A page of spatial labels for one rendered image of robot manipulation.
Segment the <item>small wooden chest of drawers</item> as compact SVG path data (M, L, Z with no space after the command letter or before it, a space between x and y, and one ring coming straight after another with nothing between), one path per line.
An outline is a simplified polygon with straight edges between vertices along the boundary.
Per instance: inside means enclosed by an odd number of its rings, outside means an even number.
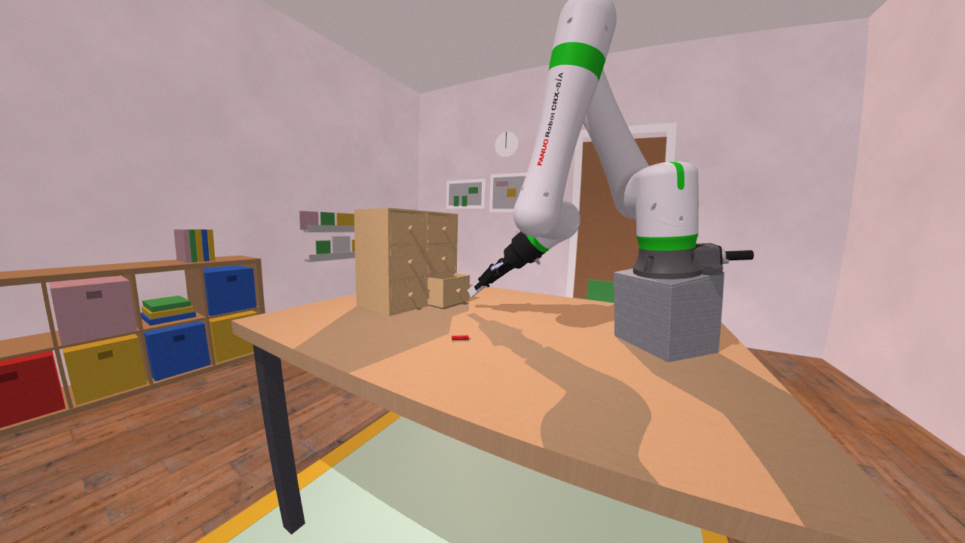
M425 243L424 244L390 244L390 212L425 214ZM428 214L443 214L456 216L456 243L428 243ZM423 210L397 209L396 207L374 207L373 209L354 210L354 243L355 243L355 272L357 306L388 316L412 311L427 304L427 276L438 274L456 274L456 254L454 271L427 273L427 246L432 244L456 245L458 249L458 214L441 212L423 212ZM425 305L413 307L406 311L391 314L391 270L390 247L395 245L424 245L425 247L425 275L408 276L393 279L405 281L410 278L425 278Z

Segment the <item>brown wooden drawer front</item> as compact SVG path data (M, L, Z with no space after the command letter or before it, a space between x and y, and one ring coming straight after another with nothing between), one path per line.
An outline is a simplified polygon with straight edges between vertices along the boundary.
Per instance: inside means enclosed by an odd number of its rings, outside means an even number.
M424 244L425 214L390 212L390 244Z
M438 274L427 276L427 304L448 307L470 300L468 289L470 276L463 274Z
M428 214L427 242L456 243L456 216Z
M395 245L390 248L391 281L408 276L425 275L423 245Z
M391 281L391 314L423 305L425 305L423 276L406 279L406 281Z
M456 245L432 244L427 246L427 273L454 271Z

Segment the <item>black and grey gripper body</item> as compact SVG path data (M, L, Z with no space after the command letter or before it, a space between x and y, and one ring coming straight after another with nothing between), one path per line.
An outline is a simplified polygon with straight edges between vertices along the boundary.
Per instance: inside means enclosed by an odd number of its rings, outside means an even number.
M522 260L522 259L516 254L516 251L513 249L513 245L511 245L511 244L510 244L510 245L507 245L507 247L504 248L504 258L503 258L502 260L499 260L498 262L503 262L503 263L504 263L504 264L501 265L501 267L498 268L498 272L502 272L502 269L504 269L504 268L506 268L506 267L522 268L522 267L524 267L524 265L527 264L527 262L525 262L524 260ZM497 262L497 264L498 264L498 262Z

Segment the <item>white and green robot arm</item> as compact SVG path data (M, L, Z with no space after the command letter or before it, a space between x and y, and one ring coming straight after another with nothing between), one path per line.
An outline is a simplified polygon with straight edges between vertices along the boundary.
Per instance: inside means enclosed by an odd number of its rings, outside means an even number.
M612 0L568 0L559 15L540 128L513 210L521 231L511 238L513 249L525 262L540 265L545 252L579 228L581 216L564 200L564 192L584 123L618 213L636 219L639 255L633 274L655 279L721 275L728 261L752 260L752 250L696 244L695 165L672 161L649 166L642 157L603 69L616 22Z

